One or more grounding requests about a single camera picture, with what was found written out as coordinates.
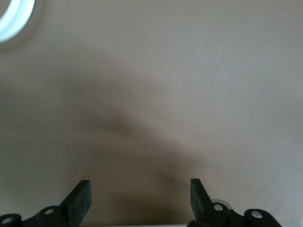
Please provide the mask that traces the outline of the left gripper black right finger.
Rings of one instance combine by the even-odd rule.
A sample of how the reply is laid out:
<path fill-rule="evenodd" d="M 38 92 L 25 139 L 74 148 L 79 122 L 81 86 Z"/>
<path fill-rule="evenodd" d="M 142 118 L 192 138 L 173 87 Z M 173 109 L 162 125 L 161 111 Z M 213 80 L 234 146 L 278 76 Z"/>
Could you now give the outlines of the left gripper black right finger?
<path fill-rule="evenodd" d="M 195 216 L 189 227 L 279 227 L 267 211 L 248 209 L 243 215 L 221 202 L 213 202 L 198 178 L 190 181 L 190 202 Z"/>

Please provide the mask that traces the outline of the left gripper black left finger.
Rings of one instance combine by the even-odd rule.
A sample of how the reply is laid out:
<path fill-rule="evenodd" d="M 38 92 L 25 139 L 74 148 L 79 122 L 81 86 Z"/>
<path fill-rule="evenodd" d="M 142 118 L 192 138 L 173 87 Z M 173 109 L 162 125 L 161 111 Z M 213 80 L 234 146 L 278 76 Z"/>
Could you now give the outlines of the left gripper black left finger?
<path fill-rule="evenodd" d="M 81 180 L 58 206 L 49 206 L 23 220 L 19 214 L 0 217 L 2 227 L 79 227 L 91 206 L 91 183 Z"/>

